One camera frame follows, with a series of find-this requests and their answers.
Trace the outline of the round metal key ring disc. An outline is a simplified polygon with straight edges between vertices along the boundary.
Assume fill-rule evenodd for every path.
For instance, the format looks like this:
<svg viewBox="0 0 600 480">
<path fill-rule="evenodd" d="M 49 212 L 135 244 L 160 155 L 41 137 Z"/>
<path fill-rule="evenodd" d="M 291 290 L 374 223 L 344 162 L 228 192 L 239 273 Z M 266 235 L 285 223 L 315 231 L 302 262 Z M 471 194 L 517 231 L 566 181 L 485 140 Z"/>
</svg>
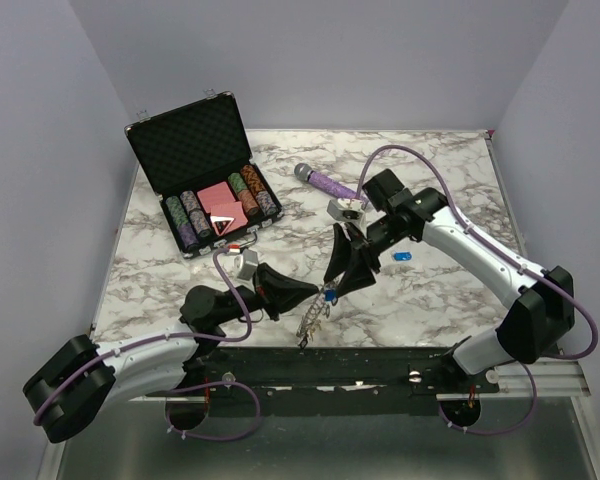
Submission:
<svg viewBox="0 0 600 480">
<path fill-rule="evenodd" d="M 336 286 L 334 282 L 324 284 L 319 293 L 313 298 L 306 312 L 302 316 L 298 329 L 296 331 L 296 337 L 299 339 L 298 346 L 300 349 L 304 349 L 313 340 L 314 333 L 321 328 L 321 323 L 330 316 L 330 311 L 333 306 L 329 302 L 325 301 L 324 292 L 326 290 L 335 290 Z"/>
</svg>

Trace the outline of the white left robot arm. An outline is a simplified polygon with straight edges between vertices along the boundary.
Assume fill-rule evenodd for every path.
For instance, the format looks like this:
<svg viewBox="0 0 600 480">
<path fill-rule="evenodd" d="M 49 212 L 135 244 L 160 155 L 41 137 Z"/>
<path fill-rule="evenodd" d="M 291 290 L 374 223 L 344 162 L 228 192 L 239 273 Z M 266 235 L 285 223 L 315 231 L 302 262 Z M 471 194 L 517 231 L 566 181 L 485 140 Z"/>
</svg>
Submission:
<svg viewBox="0 0 600 480">
<path fill-rule="evenodd" d="M 117 401 L 174 389 L 194 393 L 202 380 L 189 362 L 226 341 L 221 326 L 256 311 L 276 320 L 319 291 L 263 263 L 251 288 L 227 291 L 198 285 L 189 290 L 180 317 L 162 330 L 127 340 L 94 342 L 81 334 L 68 340 L 24 384 L 34 423 L 53 443 L 82 432 L 100 410 Z"/>
</svg>

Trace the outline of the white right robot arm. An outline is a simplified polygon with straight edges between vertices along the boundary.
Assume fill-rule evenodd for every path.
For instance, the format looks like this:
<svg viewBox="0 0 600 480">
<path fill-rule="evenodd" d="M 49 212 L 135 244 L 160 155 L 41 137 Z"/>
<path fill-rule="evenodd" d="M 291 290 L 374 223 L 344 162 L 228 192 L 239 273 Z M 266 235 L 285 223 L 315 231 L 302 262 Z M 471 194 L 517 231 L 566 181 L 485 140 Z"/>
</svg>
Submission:
<svg viewBox="0 0 600 480">
<path fill-rule="evenodd" d="M 573 278 L 561 267 L 546 270 L 470 223 L 449 196 L 434 188 L 408 190 L 390 170 L 363 187 L 382 217 L 366 229 L 364 201 L 334 198 L 327 211 L 336 221 L 335 243 L 324 279 L 336 281 L 342 298 L 375 282 L 379 257 L 404 239 L 425 242 L 468 270 L 507 308 L 501 323 L 448 351 L 440 379 L 460 392 L 486 369 L 517 361 L 532 364 L 574 325 Z"/>
</svg>

